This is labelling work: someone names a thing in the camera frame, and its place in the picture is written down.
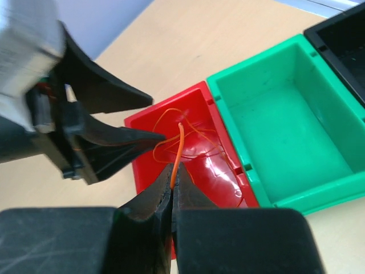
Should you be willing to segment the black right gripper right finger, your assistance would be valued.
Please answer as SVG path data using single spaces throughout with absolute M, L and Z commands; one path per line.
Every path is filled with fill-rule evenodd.
M 324 273 L 304 216 L 289 208 L 219 208 L 180 165 L 172 233 L 180 273 Z

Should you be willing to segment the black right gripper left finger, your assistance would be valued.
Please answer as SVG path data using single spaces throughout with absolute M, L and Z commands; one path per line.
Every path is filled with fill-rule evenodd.
M 172 165 L 119 208 L 1 212 L 2 273 L 169 273 Z

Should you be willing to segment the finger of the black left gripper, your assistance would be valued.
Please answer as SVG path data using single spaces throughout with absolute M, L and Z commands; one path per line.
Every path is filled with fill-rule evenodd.
M 112 177 L 140 155 L 154 149 L 165 135 L 128 127 L 114 127 L 76 104 L 80 129 L 76 133 L 79 149 L 86 156 L 96 182 Z
M 90 114 L 113 113 L 152 105 L 153 98 L 90 59 L 62 26 L 66 51 L 58 63 L 58 79 L 71 86 L 75 97 Z

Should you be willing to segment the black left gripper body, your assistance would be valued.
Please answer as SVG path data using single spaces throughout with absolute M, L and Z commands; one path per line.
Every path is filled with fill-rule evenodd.
M 45 155 L 65 179 L 97 182 L 80 136 L 84 115 L 78 103 L 68 101 L 64 84 L 41 82 L 24 97 L 1 95 L 1 163 Z

